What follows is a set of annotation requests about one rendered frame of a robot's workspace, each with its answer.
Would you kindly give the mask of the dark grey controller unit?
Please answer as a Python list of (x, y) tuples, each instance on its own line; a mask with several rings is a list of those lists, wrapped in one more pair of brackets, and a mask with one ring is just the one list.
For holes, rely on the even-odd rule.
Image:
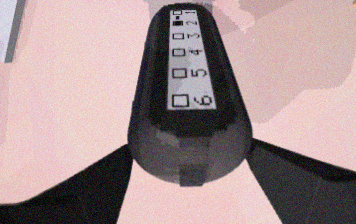
[(180, 188), (235, 171), (253, 127), (217, 23), (203, 5), (163, 5), (153, 16), (127, 131), (135, 162)]

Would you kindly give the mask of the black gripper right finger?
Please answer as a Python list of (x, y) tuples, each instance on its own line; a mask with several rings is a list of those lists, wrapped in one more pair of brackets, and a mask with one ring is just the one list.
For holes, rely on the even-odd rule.
[(356, 171), (255, 138), (246, 160), (283, 224), (356, 224)]

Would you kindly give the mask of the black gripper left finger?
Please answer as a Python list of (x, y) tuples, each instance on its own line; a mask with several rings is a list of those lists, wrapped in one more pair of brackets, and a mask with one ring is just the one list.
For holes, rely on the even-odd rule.
[(33, 198), (0, 203), (0, 224), (117, 224), (133, 160), (124, 144)]

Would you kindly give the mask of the pale lavender rectangular block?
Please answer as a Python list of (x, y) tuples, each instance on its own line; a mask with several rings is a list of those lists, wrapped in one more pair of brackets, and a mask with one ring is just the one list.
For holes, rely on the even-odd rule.
[(0, 62), (13, 61), (26, 0), (0, 0)]

